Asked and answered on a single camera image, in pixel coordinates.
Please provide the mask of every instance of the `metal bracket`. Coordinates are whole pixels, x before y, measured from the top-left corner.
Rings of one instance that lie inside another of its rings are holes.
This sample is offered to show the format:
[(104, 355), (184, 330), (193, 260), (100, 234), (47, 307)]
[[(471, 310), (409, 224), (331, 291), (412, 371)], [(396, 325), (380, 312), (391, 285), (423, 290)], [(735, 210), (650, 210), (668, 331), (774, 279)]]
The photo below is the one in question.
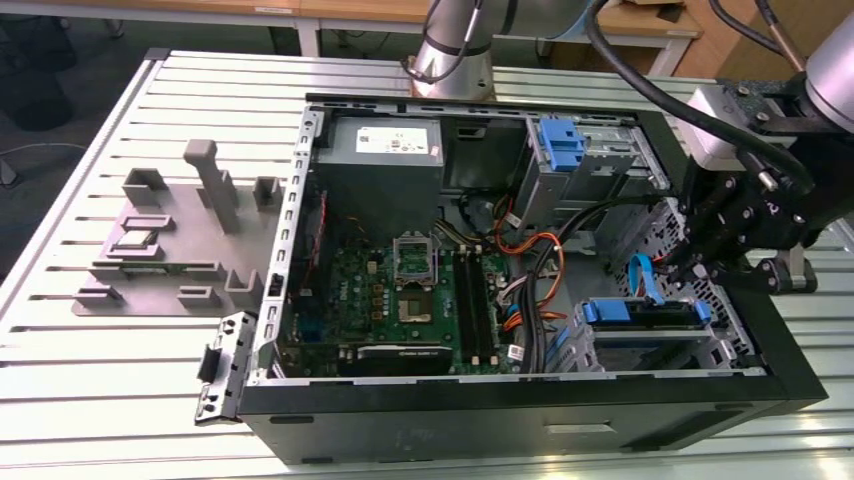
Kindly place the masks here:
[(213, 343), (205, 347), (197, 378), (204, 382), (196, 426), (240, 423), (237, 405), (248, 372), (257, 317), (237, 312), (223, 318)]

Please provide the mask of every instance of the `expansion slot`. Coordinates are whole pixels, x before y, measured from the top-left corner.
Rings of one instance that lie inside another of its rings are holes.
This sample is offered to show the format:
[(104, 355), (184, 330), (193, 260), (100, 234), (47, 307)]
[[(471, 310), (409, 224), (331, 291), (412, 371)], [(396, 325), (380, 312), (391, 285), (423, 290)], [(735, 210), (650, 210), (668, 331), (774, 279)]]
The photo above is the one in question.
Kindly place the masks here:
[(475, 363), (478, 358), (478, 337), (472, 318), (472, 296), (468, 284), (468, 264), (466, 252), (454, 254), (454, 287), (456, 290), (456, 321), (463, 362)]
[(478, 336), (478, 356), (480, 362), (495, 363), (495, 343), (492, 338), (492, 321), (488, 312), (488, 300), (486, 297), (486, 277), (483, 276), (483, 265), (480, 255), (468, 255), (468, 285), (471, 287), (471, 307), (475, 322), (475, 333)]
[(480, 255), (460, 252), (454, 255), (454, 285), (456, 287), (458, 322), (463, 361), (472, 365), (492, 363), (495, 344), (486, 297), (486, 280)]

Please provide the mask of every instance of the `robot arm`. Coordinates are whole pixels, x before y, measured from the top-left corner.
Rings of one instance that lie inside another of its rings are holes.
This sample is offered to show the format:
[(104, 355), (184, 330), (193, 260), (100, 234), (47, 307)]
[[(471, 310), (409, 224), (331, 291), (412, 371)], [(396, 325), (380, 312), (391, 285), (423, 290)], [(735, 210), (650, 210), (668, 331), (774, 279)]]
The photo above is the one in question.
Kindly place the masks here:
[(587, 4), (587, 0), (435, 0), (418, 57), (403, 65), (414, 94), (462, 100), (491, 97), (492, 37), (555, 37), (579, 23)]
[[(716, 13), (724, 13), (718, 0), (710, 3)], [(727, 24), (739, 32), (778, 47), (776, 53), (799, 72), (782, 94), (759, 99), (764, 107), (747, 120), (734, 113), (738, 108), (722, 87), (703, 87), (686, 105), (622, 62), (595, 21), (604, 4), (606, 0), (436, 0), (419, 55), (412, 65), (404, 64), (414, 94), (488, 98), (492, 36), (556, 36), (587, 15), (591, 44), (638, 92), (680, 119), (690, 146), (694, 162), (679, 191), (684, 238), (659, 266), (662, 273), (674, 282), (702, 276), (774, 294), (814, 292), (816, 281), (803, 248), (854, 210), (854, 14), (806, 69), (767, 0), (756, 0), (756, 6), (774, 40), (759, 38), (730, 19)], [(768, 137), (780, 137), (786, 147), (770, 145)], [(751, 267), (743, 264), (743, 255), (752, 249), (779, 253)]]

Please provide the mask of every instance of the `floor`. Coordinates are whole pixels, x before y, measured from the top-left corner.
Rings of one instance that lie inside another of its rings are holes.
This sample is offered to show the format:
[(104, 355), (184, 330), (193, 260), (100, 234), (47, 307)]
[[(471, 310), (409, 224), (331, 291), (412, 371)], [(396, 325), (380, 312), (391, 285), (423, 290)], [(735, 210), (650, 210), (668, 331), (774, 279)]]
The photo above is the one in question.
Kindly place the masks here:
[[(272, 54), (271, 35), (279, 52), (299, 55), (296, 32), (261, 27), (125, 22), (124, 37), (108, 37), (100, 20), (69, 19), (68, 37), (77, 65), (57, 74), (75, 106), (75, 117), (48, 132), (24, 132), (0, 114), (0, 152), (33, 143), (87, 146), (151, 47), (180, 50)], [(324, 32), (324, 56), (399, 60), (418, 51), (420, 37), (408, 34)], [(496, 65), (538, 67), (534, 43), (495, 42)], [(0, 188), (0, 281), (81, 157), (73, 147), (35, 147), (0, 159), (20, 175), (13, 188)]]

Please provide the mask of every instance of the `black cable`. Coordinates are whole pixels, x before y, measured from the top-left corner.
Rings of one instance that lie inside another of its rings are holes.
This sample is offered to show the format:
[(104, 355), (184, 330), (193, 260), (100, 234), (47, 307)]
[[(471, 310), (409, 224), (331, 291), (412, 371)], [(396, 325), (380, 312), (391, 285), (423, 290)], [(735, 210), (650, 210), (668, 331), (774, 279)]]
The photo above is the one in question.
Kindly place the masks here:
[[(519, 305), (519, 311), (524, 312), (527, 307), (527, 300), (523, 294), (522, 289), (516, 290), (514, 295), (516, 300), (516, 305)], [(534, 351), (536, 347), (534, 345), (534, 325), (531, 322), (526, 322), (522, 320), (522, 333), (524, 337), (524, 354), (522, 355), (522, 373), (531, 373), (531, 361), (534, 358)]]
[(720, 0), (708, 0), (708, 5), (711, 6), (711, 11), (715, 12), (718, 18), (730, 26), (732, 30), (735, 30), (744, 37), (756, 42), (760, 46), (767, 48), (778, 55), (783, 54), (779, 45), (776, 45), (776, 42), (772, 39), (762, 35), (752, 28), (739, 22), (732, 15), (730, 15), (730, 12), (727, 12), (720, 5)]
[(779, 19), (771, 9), (771, 5), (768, 5), (768, 0), (756, 0), (756, 8), (759, 9), (759, 15), (762, 15), (762, 20), (764, 20), (767, 26), (776, 25)]
[(652, 102), (674, 117), (711, 133), (720, 140), (731, 143), (736, 148), (743, 148), (756, 153), (768, 167), (774, 168), (786, 177), (788, 177), (791, 186), (798, 190), (798, 193), (808, 193), (815, 186), (812, 177), (788, 151), (763, 142), (762, 139), (750, 132), (734, 127), (724, 121), (711, 117), (672, 98), (628, 64), (626, 64), (626, 62), (623, 62), (602, 34), (599, 21), (596, 19), (596, 15), (606, 3), (607, 0), (596, 0), (587, 9), (588, 18), (584, 22), (584, 31), (587, 33), (587, 38), (590, 38), (590, 44), (599, 52), (599, 55), (602, 55), (611, 64), (623, 80), (626, 80), (628, 85), (631, 85), (631, 87), (646, 97), (647, 100), (650, 100), (650, 102)]
[[(604, 212), (612, 207), (618, 207), (620, 205), (654, 205), (660, 202), (664, 197), (660, 195), (640, 195), (636, 197), (620, 197), (611, 200), (604, 200), (584, 210), (579, 211), (570, 220), (563, 224), (560, 229), (558, 230), (558, 239), (560, 243), (566, 243), (566, 241), (572, 237), (575, 232), (584, 226), (584, 224), (599, 215), (599, 213)], [(527, 280), (519, 290), (522, 298), (532, 298), (536, 292), (536, 278), (539, 276), (539, 272), (543, 270), (546, 266), (546, 262), (548, 261), (550, 255), (554, 253), (552, 248), (547, 248), (543, 250), (536, 258), (535, 266), (532, 271), (528, 272)], [(534, 373), (540, 373), (544, 371), (544, 353), (546, 353), (546, 331), (543, 328), (543, 321), (539, 316), (539, 309), (536, 308), (536, 300), (534, 303), (526, 302), (524, 305), (519, 304), (519, 311), (522, 313), (522, 324), (526, 325), (526, 354), (528, 345), (542, 345), (542, 349), (536, 351), (538, 355), (542, 352), (542, 358), (532, 357), (531, 363), (532, 368), (539, 368)], [(527, 325), (531, 326), (531, 334), (528, 334)]]
[[(432, 4), (432, 6), (430, 7), (430, 11), (427, 12), (427, 19), (424, 20), (424, 28), (422, 30), (423, 32), (423, 36), (424, 38), (427, 37), (427, 26), (430, 25), (430, 20), (432, 19), (432, 14), (436, 11), (436, 7), (439, 6), (439, 3), (442, 2), (442, 0), (436, 0)], [(471, 12), (471, 16), (474, 18), (478, 10), (480, 10), (483, 8), (483, 0), (475, 0), (475, 8)], [(418, 81), (418, 82), (423, 82), (427, 83), (430, 85), (432, 85), (434, 83), (440, 82), (442, 80), (444, 80), (446, 78), (448, 78), (451, 76), (451, 74), (454, 73), (454, 71), (459, 68), (460, 64), (463, 63), (463, 60), (466, 59), (466, 54), (468, 53), (468, 48), (471, 47), (471, 39), (466, 40), (463, 42), (463, 46), (459, 49), (459, 53), (456, 54), (456, 58), (454, 59), (454, 63), (451, 64), (451, 66), (447, 68), (447, 70), (436, 76), (427, 76), (424, 75), (423, 72), (416, 72), (414, 70), (409, 70), (409, 63), (405, 59), (400, 60), (400, 66), (403, 67), (403, 71), (404, 73), (409, 76), (409, 78), (412, 78), (412, 80)]]

